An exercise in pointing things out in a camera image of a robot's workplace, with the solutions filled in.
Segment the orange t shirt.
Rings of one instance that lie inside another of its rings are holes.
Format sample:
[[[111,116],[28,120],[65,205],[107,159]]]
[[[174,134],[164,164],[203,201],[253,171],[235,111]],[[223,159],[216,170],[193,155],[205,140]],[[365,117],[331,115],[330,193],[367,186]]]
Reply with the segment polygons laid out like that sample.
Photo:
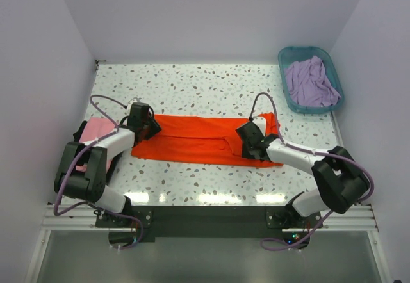
[[[140,159],[207,165],[270,168],[282,163],[242,156],[242,140],[236,129],[247,118],[156,115],[161,131],[132,148]]]

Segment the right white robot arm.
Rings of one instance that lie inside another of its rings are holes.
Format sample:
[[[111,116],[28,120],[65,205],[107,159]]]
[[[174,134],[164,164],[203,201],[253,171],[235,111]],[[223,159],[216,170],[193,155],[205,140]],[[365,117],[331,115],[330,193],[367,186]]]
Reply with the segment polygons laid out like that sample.
[[[344,214],[373,192],[370,176],[341,146],[332,150],[306,148],[265,135],[254,121],[236,129],[242,141],[242,156],[262,163],[282,163],[312,175],[316,189],[294,196],[276,217],[283,227],[300,227],[312,214],[330,210]]]

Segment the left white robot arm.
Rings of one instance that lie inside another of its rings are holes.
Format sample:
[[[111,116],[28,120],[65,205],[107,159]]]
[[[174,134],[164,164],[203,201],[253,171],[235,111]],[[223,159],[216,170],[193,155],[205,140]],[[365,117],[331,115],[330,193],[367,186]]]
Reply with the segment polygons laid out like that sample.
[[[107,185],[107,164],[160,131],[153,109],[148,104],[135,102],[131,104],[124,123],[116,124],[108,134],[84,143],[72,141],[66,144],[54,180],[57,193],[54,215],[67,212],[59,210],[62,197],[66,196],[80,200],[68,210],[92,204],[110,213],[111,221],[117,226],[129,225],[133,219],[131,202]]]

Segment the pink folded t shirt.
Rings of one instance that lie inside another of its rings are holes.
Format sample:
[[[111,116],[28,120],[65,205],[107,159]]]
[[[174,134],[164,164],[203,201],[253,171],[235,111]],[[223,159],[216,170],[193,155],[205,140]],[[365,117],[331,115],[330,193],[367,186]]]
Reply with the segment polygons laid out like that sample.
[[[79,129],[73,134],[75,142],[87,142],[100,138],[114,130],[115,126],[106,118],[92,117],[83,121]]]

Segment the black folded t shirt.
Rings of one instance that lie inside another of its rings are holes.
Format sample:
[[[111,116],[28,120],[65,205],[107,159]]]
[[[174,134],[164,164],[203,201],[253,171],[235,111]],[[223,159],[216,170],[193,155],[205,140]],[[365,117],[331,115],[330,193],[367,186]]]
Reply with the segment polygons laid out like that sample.
[[[57,189],[59,189],[60,184],[65,177],[65,174],[67,173],[68,168],[72,164],[73,159],[77,156],[77,154],[84,149],[86,143],[92,142],[94,140],[86,141],[84,143],[81,142],[76,142],[76,141],[71,141],[68,144],[66,144],[65,149],[63,151],[63,156],[61,157],[60,165],[54,180],[54,190],[57,192]],[[78,162],[76,163],[76,166],[74,167],[72,171],[72,175],[76,174],[82,174],[83,172],[86,172],[87,164],[88,164],[88,158],[90,155],[90,150],[86,151],[85,154],[83,155],[82,159],[79,159]],[[108,159],[108,154],[107,154],[107,166],[106,166],[106,184],[108,184],[112,178],[112,175],[115,171],[116,165],[119,162],[119,159],[121,157],[122,153],[119,153],[113,158]]]

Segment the lilac t shirt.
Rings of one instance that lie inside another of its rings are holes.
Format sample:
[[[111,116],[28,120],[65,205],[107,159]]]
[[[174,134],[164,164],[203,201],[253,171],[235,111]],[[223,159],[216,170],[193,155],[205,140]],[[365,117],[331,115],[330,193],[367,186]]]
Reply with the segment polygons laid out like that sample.
[[[289,96],[300,106],[329,107],[341,99],[327,77],[323,61],[317,56],[293,62],[284,73]]]

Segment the teal plastic basket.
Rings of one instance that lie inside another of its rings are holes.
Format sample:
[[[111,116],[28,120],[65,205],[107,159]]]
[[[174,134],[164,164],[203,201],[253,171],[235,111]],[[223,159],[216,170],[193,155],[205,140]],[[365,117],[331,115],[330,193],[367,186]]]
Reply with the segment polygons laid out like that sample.
[[[343,106],[343,88],[330,55],[314,46],[285,47],[277,56],[288,107],[323,114]]]

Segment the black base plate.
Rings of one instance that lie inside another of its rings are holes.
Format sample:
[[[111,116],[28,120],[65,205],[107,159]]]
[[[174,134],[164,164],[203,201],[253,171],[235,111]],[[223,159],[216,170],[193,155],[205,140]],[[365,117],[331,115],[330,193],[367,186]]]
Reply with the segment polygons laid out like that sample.
[[[306,247],[314,227],[323,226],[320,213],[292,215],[285,206],[133,206],[126,216],[95,210],[95,226],[108,229],[112,245],[158,238],[275,238]]]

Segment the aluminium frame rail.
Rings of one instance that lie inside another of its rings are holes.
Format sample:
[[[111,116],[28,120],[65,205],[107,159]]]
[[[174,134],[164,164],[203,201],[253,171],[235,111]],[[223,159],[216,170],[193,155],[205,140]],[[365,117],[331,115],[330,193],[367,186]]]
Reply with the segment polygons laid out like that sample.
[[[119,163],[110,187],[138,206],[281,206],[316,186],[310,175],[290,166],[249,168],[137,159]],[[94,228],[93,211],[79,206],[54,216],[53,207],[47,206],[42,228]],[[318,232],[378,230],[370,206],[352,206],[343,215],[332,214]]]

